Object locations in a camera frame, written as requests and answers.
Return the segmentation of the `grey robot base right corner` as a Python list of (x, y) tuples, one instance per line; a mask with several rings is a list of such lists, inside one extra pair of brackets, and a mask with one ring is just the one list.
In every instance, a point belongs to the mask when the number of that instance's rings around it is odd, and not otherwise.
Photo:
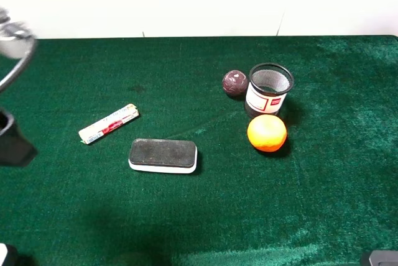
[(362, 266), (397, 266), (398, 251), (397, 250), (373, 250), (365, 252), (361, 256), (360, 264)]

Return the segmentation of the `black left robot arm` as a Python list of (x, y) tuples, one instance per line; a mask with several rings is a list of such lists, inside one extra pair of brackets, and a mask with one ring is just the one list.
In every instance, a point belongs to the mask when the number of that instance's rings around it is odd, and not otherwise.
[(15, 117), (1, 109), (1, 166), (26, 167), (37, 153), (37, 149), (24, 137)]

